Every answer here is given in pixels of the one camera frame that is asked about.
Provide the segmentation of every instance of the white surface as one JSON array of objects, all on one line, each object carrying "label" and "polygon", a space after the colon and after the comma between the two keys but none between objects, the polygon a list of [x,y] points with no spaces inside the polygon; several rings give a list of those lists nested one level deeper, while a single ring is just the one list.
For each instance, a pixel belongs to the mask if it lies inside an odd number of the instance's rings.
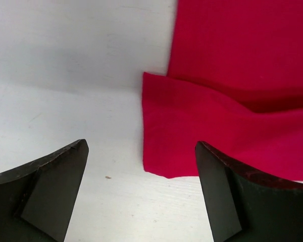
[{"label": "white surface", "polygon": [[165,73],[174,11],[0,0],[0,172],[80,138],[90,147],[66,242],[213,241],[198,178],[142,168],[141,74]]}]

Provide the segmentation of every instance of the scratch mark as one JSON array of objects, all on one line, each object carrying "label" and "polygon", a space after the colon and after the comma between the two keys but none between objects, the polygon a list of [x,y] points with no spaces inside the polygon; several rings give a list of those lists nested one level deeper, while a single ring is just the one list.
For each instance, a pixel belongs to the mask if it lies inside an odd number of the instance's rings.
[{"label": "scratch mark", "polygon": [[108,78],[113,78],[112,76],[109,76],[109,75],[106,75],[106,74],[104,74],[104,76],[105,76],[105,77],[108,77]]},{"label": "scratch mark", "polygon": [[29,123],[33,122],[36,118],[40,117],[41,115],[42,115],[42,112],[41,112],[40,114],[36,115],[35,117],[33,117],[33,118],[29,121]]}]

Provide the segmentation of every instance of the red fabric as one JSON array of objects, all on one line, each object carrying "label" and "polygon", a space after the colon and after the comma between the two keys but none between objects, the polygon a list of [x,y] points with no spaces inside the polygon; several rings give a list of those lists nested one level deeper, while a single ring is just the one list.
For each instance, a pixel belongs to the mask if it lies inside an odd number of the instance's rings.
[{"label": "red fabric", "polygon": [[179,0],[168,76],[143,78],[146,171],[197,175],[203,140],[303,180],[303,1]]}]

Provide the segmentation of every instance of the black object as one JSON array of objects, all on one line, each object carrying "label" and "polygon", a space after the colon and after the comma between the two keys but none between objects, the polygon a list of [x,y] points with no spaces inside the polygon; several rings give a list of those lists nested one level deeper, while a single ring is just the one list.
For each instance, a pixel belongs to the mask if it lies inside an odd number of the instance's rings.
[{"label": "black object", "polygon": [[196,160],[214,242],[303,242],[303,184],[235,160],[205,142]]},{"label": "black object", "polygon": [[78,140],[0,173],[0,242],[63,242],[87,156]]}]

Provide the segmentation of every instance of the white backdrop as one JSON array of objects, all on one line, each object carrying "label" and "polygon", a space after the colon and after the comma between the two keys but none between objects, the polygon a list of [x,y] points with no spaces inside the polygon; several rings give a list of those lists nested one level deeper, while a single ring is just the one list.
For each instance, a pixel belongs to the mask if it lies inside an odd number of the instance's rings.
[{"label": "white backdrop", "polygon": [[213,241],[198,178],[141,161],[141,74],[166,73],[175,9],[0,0],[0,172],[80,138],[90,147],[66,242]]}]

